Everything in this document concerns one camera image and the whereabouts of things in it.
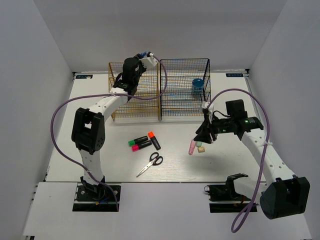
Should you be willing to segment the blue tape roll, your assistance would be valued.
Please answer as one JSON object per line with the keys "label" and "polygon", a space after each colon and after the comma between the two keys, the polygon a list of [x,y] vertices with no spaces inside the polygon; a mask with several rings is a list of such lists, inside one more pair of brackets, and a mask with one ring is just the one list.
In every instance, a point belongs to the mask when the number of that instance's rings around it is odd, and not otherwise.
{"label": "blue tape roll", "polygon": [[205,81],[202,78],[195,78],[192,80],[191,91],[193,94],[202,94]]}

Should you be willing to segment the orange cap black highlighter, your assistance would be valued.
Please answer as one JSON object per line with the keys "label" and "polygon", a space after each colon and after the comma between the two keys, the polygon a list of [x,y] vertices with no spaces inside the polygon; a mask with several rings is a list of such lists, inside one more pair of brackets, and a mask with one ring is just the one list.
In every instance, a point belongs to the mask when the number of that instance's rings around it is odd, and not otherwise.
{"label": "orange cap black highlighter", "polygon": [[155,149],[156,150],[160,150],[161,146],[160,146],[155,134],[152,131],[150,131],[148,133],[148,137],[150,138],[150,140],[151,140],[152,144],[154,145]]}

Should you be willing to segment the black handled scissors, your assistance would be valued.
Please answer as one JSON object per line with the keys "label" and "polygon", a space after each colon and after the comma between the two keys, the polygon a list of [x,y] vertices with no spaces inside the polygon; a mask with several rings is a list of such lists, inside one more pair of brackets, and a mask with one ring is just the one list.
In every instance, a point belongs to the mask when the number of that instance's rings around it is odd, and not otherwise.
{"label": "black handled scissors", "polygon": [[148,164],[137,174],[137,178],[146,172],[151,166],[161,165],[163,162],[163,157],[158,152],[153,152],[149,157]]}

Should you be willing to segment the pink cap black highlighter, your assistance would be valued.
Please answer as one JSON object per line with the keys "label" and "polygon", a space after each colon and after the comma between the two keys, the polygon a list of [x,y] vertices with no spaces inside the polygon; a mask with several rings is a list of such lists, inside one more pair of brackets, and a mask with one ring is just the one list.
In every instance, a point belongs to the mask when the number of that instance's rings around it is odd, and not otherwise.
{"label": "pink cap black highlighter", "polygon": [[152,141],[148,140],[148,141],[141,142],[141,143],[133,145],[131,147],[131,149],[132,149],[133,152],[136,152],[136,151],[139,151],[139,150],[144,149],[144,148],[146,148],[148,146],[151,146],[151,145],[152,145]]}

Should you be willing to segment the green cap black highlighter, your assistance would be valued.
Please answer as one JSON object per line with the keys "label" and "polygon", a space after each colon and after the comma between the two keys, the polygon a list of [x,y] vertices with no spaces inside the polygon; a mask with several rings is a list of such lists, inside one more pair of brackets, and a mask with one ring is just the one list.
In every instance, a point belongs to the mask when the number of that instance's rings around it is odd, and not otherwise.
{"label": "green cap black highlighter", "polygon": [[144,143],[144,142],[146,142],[146,141],[148,141],[148,140],[149,140],[149,139],[148,139],[148,136],[145,135],[145,136],[141,136],[141,137],[135,138],[135,139],[133,139],[133,140],[130,140],[130,141],[128,142],[128,145],[129,145],[130,147],[132,147],[132,146],[134,146],[134,145],[137,145],[137,144],[140,144],[140,143]]}

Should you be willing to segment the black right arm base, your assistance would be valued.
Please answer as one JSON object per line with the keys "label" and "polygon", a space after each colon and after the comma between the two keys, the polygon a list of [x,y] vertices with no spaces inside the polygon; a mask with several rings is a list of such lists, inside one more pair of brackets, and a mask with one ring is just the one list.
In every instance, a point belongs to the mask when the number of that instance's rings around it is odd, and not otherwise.
{"label": "black right arm base", "polygon": [[240,213],[251,201],[257,182],[247,174],[227,177],[225,183],[206,185],[203,190],[209,196],[211,213]]}

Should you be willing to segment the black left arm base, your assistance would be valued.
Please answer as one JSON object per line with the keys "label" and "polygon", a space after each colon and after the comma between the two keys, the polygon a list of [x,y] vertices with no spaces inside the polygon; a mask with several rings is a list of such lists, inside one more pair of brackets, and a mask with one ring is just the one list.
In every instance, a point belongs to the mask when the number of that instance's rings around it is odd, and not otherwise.
{"label": "black left arm base", "polygon": [[73,201],[73,212],[117,212],[116,201],[108,187],[102,193],[94,193],[78,184]]}

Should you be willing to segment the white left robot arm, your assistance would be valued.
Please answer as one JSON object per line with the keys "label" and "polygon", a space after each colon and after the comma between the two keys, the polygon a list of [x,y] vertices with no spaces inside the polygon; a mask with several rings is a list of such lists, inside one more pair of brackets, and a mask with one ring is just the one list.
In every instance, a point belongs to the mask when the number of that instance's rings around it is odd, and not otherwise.
{"label": "white left robot arm", "polygon": [[71,140],[79,150],[82,164],[86,167],[80,178],[90,196],[99,200],[105,196],[106,187],[101,169],[100,149],[105,143],[105,121],[120,106],[126,104],[137,91],[140,77],[146,72],[137,54],[124,60],[122,72],[116,77],[111,96],[106,96],[89,108],[78,108],[75,112]]}

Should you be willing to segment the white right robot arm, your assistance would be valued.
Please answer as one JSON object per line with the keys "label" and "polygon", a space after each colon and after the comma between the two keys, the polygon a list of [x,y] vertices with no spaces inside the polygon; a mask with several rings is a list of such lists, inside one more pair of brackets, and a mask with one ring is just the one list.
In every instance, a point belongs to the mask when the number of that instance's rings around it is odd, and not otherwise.
{"label": "white right robot arm", "polygon": [[277,219],[306,210],[310,183],[298,177],[280,158],[271,143],[261,121],[249,117],[241,99],[225,103],[227,115],[219,119],[209,102],[202,102],[204,121],[197,129],[194,141],[212,144],[219,134],[233,133],[247,147],[259,166],[263,167],[266,184],[261,184],[257,203],[268,219]]}

